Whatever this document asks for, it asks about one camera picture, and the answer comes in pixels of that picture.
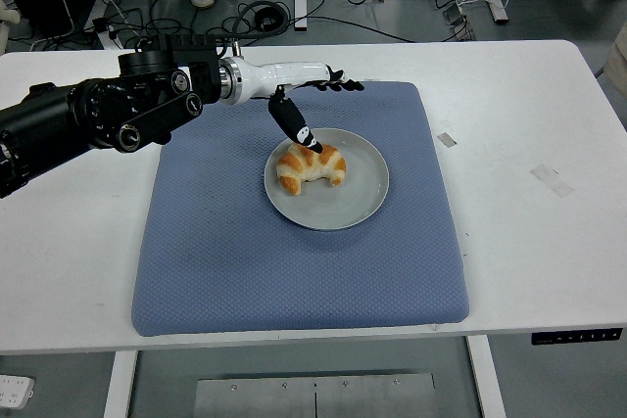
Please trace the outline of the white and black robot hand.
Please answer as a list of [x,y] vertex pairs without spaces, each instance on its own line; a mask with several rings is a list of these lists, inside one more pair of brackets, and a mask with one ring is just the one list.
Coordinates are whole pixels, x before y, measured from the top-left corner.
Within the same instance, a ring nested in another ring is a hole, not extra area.
[[250,99],[268,99],[267,108],[284,134],[294,143],[317,154],[323,147],[315,139],[302,114],[286,94],[295,88],[312,86],[320,91],[363,91],[363,85],[348,79],[342,70],[332,70],[323,63],[297,62],[254,66],[233,58],[232,104]]

